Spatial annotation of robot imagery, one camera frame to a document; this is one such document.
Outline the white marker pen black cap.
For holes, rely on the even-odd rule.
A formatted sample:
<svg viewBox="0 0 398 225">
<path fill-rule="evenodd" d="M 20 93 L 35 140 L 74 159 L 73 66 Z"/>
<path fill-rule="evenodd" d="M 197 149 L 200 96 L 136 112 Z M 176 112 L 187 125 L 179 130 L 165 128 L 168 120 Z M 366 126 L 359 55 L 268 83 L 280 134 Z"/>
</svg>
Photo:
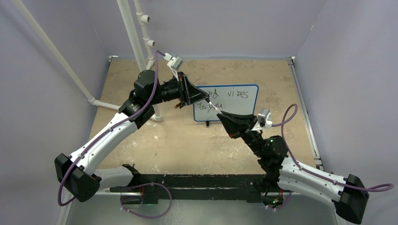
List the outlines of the white marker pen black cap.
<svg viewBox="0 0 398 225">
<path fill-rule="evenodd" d="M 210 106 L 211 108 L 213 108 L 213 109 L 216 111 L 216 113 L 222 114 L 221 110 L 220 110 L 218 107 L 216 107 L 216 106 L 210 101 L 209 98 L 206 98 L 205 100 L 207 101 L 207 103 L 209 104 L 209 106 Z"/>
</svg>

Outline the blue framed whiteboard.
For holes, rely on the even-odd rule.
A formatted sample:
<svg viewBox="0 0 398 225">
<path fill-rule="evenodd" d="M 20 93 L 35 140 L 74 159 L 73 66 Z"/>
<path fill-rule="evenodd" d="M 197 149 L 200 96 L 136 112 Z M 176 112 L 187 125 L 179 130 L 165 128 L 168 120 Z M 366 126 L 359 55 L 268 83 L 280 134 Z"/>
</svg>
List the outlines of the blue framed whiteboard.
<svg viewBox="0 0 398 225">
<path fill-rule="evenodd" d="M 221 111 L 247 115 L 254 113 L 259 87 L 256 84 L 200 86 L 209 94 L 212 104 Z M 218 121 L 216 110 L 205 100 L 193 106 L 195 122 Z"/>
</svg>

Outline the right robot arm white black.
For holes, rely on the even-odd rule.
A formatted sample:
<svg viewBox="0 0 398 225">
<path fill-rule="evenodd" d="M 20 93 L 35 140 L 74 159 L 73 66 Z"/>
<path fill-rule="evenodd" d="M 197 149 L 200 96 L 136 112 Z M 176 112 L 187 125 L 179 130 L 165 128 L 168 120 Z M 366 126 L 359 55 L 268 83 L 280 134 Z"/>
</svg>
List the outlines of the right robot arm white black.
<svg viewBox="0 0 398 225">
<path fill-rule="evenodd" d="M 279 135 L 264 139 L 262 130 L 273 126 L 268 109 L 258 116 L 221 111 L 217 117 L 230 138 L 241 138 L 258 157 L 266 173 L 266 189 L 300 193 L 330 206 L 348 222 L 362 223 L 369 193 L 361 179 L 353 174 L 344 177 L 327 173 L 293 159 L 286 141 Z"/>
</svg>

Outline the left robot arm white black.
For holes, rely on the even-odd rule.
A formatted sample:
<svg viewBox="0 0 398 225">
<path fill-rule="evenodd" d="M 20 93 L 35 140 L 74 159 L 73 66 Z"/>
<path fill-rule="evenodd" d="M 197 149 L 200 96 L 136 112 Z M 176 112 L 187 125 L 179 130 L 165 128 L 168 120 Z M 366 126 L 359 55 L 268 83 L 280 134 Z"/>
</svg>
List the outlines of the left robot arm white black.
<svg viewBox="0 0 398 225">
<path fill-rule="evenodd" d="M 61 153 L 54 160 L 58 189 L 58 204 L 62 190 L 67 189 L 72 199 L 80 202 L 89 200 L 98 190 L 124 187 L 133 192 L 139 188 L 138 171 L 131 165 L 114 169 L 99 170 L 99 164 L 124 139 L 138 131 L 155 114 L 154 106 L 178 99 L 178 107 L 193 105 L 209 100 L 209 94 L 193 85 L 187 75 L 178 72 L 177 76 L 163 84 L 159 83 L 158 73 L 144 70 L 134 82 L 129 98 L 118 109 L 111 121 L 88 143 L 70 155 Z"/>
</svg>

